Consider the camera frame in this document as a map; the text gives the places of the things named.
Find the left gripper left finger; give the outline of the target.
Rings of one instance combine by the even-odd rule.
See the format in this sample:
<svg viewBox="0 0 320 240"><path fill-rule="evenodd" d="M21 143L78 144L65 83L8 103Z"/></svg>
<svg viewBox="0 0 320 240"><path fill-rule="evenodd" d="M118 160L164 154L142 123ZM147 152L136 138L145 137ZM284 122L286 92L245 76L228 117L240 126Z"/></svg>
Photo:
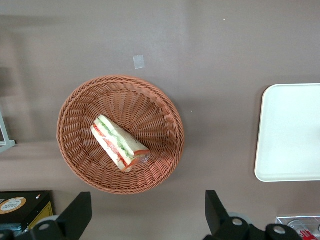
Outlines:
<svg viewBox="0 0 320 240"><path fill-rule="evenodd" d="M81 192L56 220L37 224L25 240L79 240L92 219L90 192Z"/></svg>

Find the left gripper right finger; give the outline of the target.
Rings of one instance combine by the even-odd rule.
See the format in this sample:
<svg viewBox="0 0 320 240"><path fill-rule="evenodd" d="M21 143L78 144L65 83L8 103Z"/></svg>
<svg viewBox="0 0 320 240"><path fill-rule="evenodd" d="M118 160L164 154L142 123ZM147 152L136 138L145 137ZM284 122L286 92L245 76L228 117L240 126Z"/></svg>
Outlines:
<svg viewBox="0 0 320 240"><path fill-rule="evenodd" d="M264 240L265 232L242 217L231 217L214 190L205 192L205 217L211 234L206 240Z"/></svg>

